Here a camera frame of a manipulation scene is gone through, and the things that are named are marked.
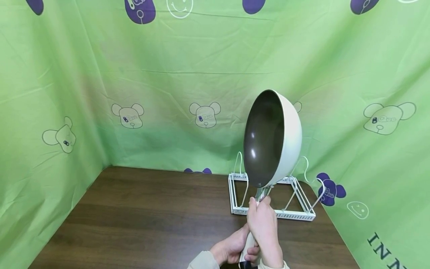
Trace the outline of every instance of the sleeve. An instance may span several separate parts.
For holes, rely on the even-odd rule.
[[[202,251],[187,269],[219,269],[219,266],[210,251]]]
[[[263,264],[263,261],[262,260],[260,260],[260,264],[258,265],[258,269],[273,269],[273,268],[270,268],[270,267],[268,267],[268,266],[265,266],[264,264]],[[290,269],[289,267],[288,267],[288,265],[287,265],[287,263],[284,261],[284,267],[282,268],[282,269]]]

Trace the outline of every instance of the pan handle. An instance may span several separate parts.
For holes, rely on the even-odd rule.
[[[252,235],[251,232],[249,232],[248,237],[246,238],[246,243],[245,243],[245,247],[242,250],[242,253],[240,254],[240,258],[239,258],[239,268],[240,269],[254,269],[257,267],[252,267],[251,262],[245,260],[245,255],[248,254],[248,249],[250,247],[254,247],[255,246],[255,238]]]

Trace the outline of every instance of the green cloth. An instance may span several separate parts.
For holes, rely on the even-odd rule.
[[[430,268],[430,2],[243,1],[2,1],[0,268],[108,165],[231,172],[265,89],[360,267]]]

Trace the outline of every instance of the white metal rack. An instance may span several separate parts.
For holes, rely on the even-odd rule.
[[[239,155],[240,155],[239,167],[241,167],[241,165],[242,165],[242,153],[238,152],[237,157],[239,157]],[[230,192],[230,209],[231,209],[232,214],[246,215],[248,213],[249,208],[244,207],[243,204],[245,202],[246,193],[248,192],[249,182],[248,182],[247,174],[242,173],[241,168],[239,168],[239,170],[240,170],[239,173],[234,172],[236,170],[237,157],[236,157],[236,163],[234,165],[233,173],[230,173],[228,175],[228,189]],[[308,183],[312,183],[312,182],[309,182],[306,178],[306,171],[307,171],[308,166],[309,166],[309,162],[307,161],[307,167],[306,167],[306,170],[304,172],[304,177]],[[320,201],[321,197],[324,195],[324,193],[326,191],[326,187],[324,186],[324,182],[321,179],[316,178],[316,180],[318,180],[322,184],[323,190],[322,190],[321,195],[315,201],[315,203],[311,204],[309,202],[309,199],[306,197],[306,194],[303,191],[302,187],[300,186],[300,182],[297,180],[297,178],[292,176],[294,169],[291,172],[290,176],[284,177],[281,181],[279,181],[277,183],[277,184],[289,184],[293,188],[294,192],[291,195],[291,198],[289,199],[287,205],[283,209],[281,209],[281,210],[275,209],[276,216],[279,219],[312,221],[316,217],[316,214],[315,214],[315,211],[313,210],[313,208],[318,203],[318,201]],[[234,181],[245,181],[246,182],[246,190],[245,190],[245,194],[243,196],[243,200],[242,200],[242,203],[240,206],[238,206],[238,203],[237,203],[236,188],[234,186]],[[290,205],[291,201],[293,200],[294,196],[296,196],[296,195],[297,195],[297,199],[301,205],[302,211],[287,210],[288,206]]]

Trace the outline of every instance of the white frying pan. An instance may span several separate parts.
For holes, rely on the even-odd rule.
[[[258,188],[257,203],[291,172],[299,158],[301,139],[301,123],[292,103],[273,90],[263,91],[249,112],[243,142],[243,164],[249,183]],[[249,233],[239,260],[241,269],[251,269],[245,255],[254,245]]]

